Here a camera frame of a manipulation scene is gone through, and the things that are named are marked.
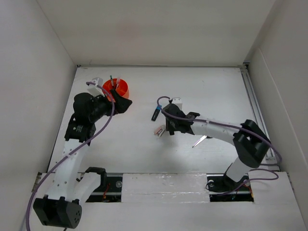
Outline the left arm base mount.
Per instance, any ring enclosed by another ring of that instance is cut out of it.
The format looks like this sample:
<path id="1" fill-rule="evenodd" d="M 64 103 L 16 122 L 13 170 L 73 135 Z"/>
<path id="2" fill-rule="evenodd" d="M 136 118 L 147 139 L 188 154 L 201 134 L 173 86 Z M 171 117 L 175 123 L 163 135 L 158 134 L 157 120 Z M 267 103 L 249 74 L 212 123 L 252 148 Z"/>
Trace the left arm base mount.
<path id="1" fill-rule="evenodd" d="M 122 197 L 123 175 L 107 175 L 105 186 L 91 193 L 87 203 L 120 203 Z"/>

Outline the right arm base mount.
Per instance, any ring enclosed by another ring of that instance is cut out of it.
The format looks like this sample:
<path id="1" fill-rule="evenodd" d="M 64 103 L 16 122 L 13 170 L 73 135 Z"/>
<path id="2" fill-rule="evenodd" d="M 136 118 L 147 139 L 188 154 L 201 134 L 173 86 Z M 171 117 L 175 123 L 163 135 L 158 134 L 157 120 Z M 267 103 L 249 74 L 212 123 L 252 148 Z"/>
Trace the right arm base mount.
<path id="1" fill-rule="evenodd" d="M 209 193 L 210 202 L 254 202 L 253 193 L 249 183 L 239 187 L 248 180 L 245 174 L 239 182 L 226 180 L 223 174 L 208 174 L 205 189 Z"/>

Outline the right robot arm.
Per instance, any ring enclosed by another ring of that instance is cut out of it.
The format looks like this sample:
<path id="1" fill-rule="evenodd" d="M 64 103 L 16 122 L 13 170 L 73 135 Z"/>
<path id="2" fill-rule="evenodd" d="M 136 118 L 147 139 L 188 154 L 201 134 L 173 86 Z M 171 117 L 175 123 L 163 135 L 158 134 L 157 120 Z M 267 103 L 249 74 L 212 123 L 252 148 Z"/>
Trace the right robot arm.
<path id="1" fill-rule="evenodd" d="M 184 114 L 180 108 L 169 103 L 163 108 L 166 118 L 167 131 L 174 135 L 176 131 L 191 135 L 205 135 L 233 145 L 238 157 L 227 168 L 221 183 L 225 188 L 232 190 L 243 182 L 243 177 L 250 170 L 261 165 L 270 141 L 258 125 L 252 120 L 246 120 L 240 126 L 210 122 L 199 113 Z"/>

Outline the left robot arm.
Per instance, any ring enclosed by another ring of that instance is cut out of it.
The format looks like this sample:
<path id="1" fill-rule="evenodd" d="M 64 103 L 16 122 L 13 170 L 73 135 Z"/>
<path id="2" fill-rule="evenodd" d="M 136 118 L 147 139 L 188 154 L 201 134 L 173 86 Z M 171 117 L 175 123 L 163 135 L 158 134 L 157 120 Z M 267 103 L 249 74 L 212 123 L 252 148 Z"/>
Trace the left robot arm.
<path id="1" fill-rule="evenodd" d="M 78 171 L 91 141 L 100 132 L 95 123 L 103 116 L 112 118 L 128 110 L 132 100 L 120 96 L 116 90 L 93 96 L 79 93 L 74 97 L 74 112 L 64 136 L 62 159 L 51 169 L 52 185 L 42 198 L 36 198 L 33 209 L 44 226 L 74 229 L 82 216 L 82 206 L 95 191 L 107 186 L 106 170 L 89 167 L 82 179 Z"/>

